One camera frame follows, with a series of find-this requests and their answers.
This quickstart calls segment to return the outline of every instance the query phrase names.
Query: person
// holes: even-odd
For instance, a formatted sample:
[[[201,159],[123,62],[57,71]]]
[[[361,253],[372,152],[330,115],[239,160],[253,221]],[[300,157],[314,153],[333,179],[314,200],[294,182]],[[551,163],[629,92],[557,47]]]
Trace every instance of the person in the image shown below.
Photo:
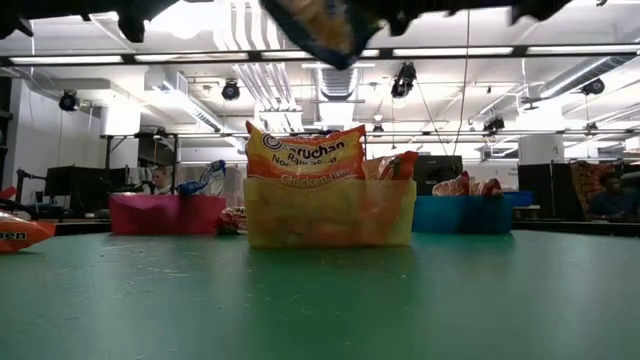
[[[603,175],[600,184],[605,190],[591,199],[587,217],[590,220],[637,222],[640,214],[637,193],[632,189],[623,189],[615,173]]]
[[[155,185],[156,195],[171,194],[171,171],[165,166],[158,166],[153,169],[153,177],[151,178]]]

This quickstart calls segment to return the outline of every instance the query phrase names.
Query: maruchan logo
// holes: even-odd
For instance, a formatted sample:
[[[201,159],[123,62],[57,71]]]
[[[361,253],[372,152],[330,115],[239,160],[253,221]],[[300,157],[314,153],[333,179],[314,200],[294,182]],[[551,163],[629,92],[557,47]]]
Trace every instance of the maruchan logo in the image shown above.
[[[347,144],[345,144],[344,141],[340,141],[338,143],[335,143],[329,146],[320,145],[315,149],[293,147],[291,145],[287,146],[287,148],[297,156],[303,159],[309,160],[309,159],[319,159],[325,155],[331,154],[336,150],[344,149],[346,146]]]
[[[280,140],[274,138],[271,135],[262,136],[262,145],[269,150],[280,150],[284,146]]]
[[[0,240],[24,241],[27,240],[27,233],[0,232]]]

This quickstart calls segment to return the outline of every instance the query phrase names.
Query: snack bag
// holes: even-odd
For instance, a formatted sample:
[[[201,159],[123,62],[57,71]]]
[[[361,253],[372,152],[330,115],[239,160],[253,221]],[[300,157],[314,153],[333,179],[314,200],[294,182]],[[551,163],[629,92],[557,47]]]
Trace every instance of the snack bag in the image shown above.
[[[433,187],[433,196],[467,196],[469,195],[469,173],[463,171],[453,180],[443,181]]]
[[[218,232],[221,234],[246,234],[247,216],[241,206],[229,207],[222,211],[218,219]]]
[[[474,182],[469,189],[469,195],[472,196],[499,196],[502,194],[502,186],[500,186],[498,179]]]
[[[348,0],[261,0],[289,40],[321,61],[344,70],[380,30],[378,19]]]
[[[400,155],[366,160],[362,169],[367,180],[411,180],[418,153],[407,151]]]
[[[20,219],[0,211],[0,254],[12,253],[55,235],[56,225]]]
[[[274,179],[294,189],[318,189],[343,179],[364,179],[364,125],[329,136],[275,138],[247,122],[248,177]]]
[[[366,217],[362,223],[362,237],[372,244],[381,245],[388,240],[393,225],[402,211],[405,197],[411,191],[413,168],[418,153],[407,151],[393,156],[367,160],[362,167],[367,178],[367,195],[360,213]]]

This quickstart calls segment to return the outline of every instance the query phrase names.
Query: orange package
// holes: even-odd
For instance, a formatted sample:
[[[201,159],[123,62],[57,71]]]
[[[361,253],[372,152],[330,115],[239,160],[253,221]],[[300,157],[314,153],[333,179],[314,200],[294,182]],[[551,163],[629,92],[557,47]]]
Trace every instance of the orange package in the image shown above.
[[[276,138],[247,122],[249,177],[279,179],[285,187],[316,189],[342,179],[364,179],[364,125],[328,136]]]
[[[366,222],[364,234],[372,244],[383,244],[397,221],[404,197],[410,188],[409,180],[413,180],[413,169],[418,156],[417,152],[407,151],[399,155],[366,160],[362,164],[369,181],[368,194],[361,212],[370,220]],[[397,185],[387,186],[387,181],[396,181]],[[406,182],[406,186],[401,186],[402,181]]]
[[[443,181],[433,187],[434,196],[495,196],[502,194],[497,179],[490,181],[471,181],[469,173],[463,171],[453,180]]]
[[[12,253],[55,235],[56,225],[20,219],[0,211],[0,254]]]
[[[366,160],[362,169],[367,180],[411,180],[418,153],[407,151],[400,155]]]

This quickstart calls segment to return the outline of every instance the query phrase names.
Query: blue package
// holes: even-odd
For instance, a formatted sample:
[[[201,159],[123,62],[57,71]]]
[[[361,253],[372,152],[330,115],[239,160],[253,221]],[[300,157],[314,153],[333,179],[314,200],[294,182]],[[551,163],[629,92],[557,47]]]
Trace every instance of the blue package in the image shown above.
[[[178,185],[178,194],[185,196],[196,194],[221,196],[224,191],[224,176],[226,173],[225,161],[214,161],[200,175],[200,180],[186,181]]]

